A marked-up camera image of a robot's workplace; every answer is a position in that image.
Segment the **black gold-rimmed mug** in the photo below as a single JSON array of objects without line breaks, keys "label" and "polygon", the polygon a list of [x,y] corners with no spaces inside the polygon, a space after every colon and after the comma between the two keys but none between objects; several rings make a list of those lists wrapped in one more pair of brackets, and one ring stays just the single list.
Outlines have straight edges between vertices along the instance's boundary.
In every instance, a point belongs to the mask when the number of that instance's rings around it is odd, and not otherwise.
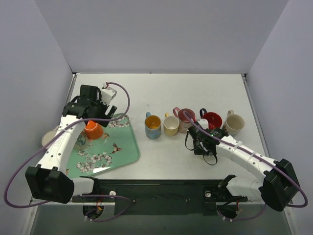
[{"label": "black gold-rimmed mug", "polygon": [[210,130],[222,127],[223,120],[217,113],[207,112],[205,108],[201,108],[200,117],[208,121]]}]

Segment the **pink mug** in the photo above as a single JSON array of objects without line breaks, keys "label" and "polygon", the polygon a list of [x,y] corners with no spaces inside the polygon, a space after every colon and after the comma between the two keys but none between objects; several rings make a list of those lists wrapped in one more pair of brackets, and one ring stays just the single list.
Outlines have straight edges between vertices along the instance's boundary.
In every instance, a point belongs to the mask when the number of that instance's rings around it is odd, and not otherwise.
[{"label": "pink mug", "polygon": [[173,114],[176,118],[179,119],[179,131],[181,133],[186,133],[188,128],[191,127],[192,125],[191,122],[184,115],[184,112],[188,113],[190,119],[196,120],[196,115],[191,109],[188,108],[180,109],[178,107],[175,107],[173,109]]}]

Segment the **beige bird mug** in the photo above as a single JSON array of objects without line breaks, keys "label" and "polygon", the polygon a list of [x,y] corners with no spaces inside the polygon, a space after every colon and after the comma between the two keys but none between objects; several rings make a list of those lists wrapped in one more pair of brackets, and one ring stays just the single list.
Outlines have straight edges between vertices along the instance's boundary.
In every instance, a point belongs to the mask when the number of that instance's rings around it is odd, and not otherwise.
[{"label": "beige bird mug", "polygon": [[233,110],[229,110],[224,120],[223,130],[234,136],[244,129],[245,124],[245,120],[240,115],[235,114]]}]

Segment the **yellow mug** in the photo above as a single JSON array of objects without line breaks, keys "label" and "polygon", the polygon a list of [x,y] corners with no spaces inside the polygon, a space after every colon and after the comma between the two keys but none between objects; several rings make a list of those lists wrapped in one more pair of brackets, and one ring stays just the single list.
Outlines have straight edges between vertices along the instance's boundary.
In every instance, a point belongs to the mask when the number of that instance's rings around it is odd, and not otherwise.
[{"label": "yellow mug", "polygon": [[165,113],[164,116],[165,116],[163,122],[164,133],[167,136],[172,137],[178,132],[179,119],[175,116],[169,115],[169,113]]}]

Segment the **blue floral mug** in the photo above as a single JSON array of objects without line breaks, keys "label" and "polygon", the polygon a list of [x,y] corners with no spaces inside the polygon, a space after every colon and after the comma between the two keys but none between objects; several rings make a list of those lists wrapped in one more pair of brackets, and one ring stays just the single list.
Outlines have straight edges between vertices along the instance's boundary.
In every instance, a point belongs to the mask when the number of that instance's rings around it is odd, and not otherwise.
[{"label": "blue floral mug", "polygon": [[161,136],[161,119],[150,112],[145,114],[145,134],[151,140],[156,140]]}]

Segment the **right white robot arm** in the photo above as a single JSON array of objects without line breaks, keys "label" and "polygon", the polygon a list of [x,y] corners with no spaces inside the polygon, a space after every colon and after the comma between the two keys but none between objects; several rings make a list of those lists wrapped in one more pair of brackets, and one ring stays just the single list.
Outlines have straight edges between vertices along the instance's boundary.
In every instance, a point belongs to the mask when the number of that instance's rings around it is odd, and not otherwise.
[{"label": "right white robot arm", "polygon": [[238,164],[255,176],[254,180],[231,176],[219,187],[219,196],[230,200],[243,196],[252,200],[263,200],[275,211],[283,211],[299,191],[299,181],[292,164],[263,156],[235,140],[221,129],[204,130],[192,126],[187,133],[193,139],[196,155],[221,155]]}]

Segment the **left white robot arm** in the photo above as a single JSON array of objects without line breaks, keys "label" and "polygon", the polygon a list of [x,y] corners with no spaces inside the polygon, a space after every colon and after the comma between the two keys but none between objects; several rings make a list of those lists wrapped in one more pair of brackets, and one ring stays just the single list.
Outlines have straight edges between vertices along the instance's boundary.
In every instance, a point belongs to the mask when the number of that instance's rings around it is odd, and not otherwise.
[{"label": "left white robot arm", "polygon": [[81,85],[80,93],[67,103],[61,121],[44,156],[35,167],[28,167],[25,177],[35,199],[68,203],[75,193],[82,193],[89,201],[99,199],[101,190],[95,185],[87,185],[84,191],[75,189],[75,183],[66,175],[66,166],[74,145],[84,130],[88,119],[97,118],[106,127],[117,107],[110,106],[116,90],[105,87]]}]

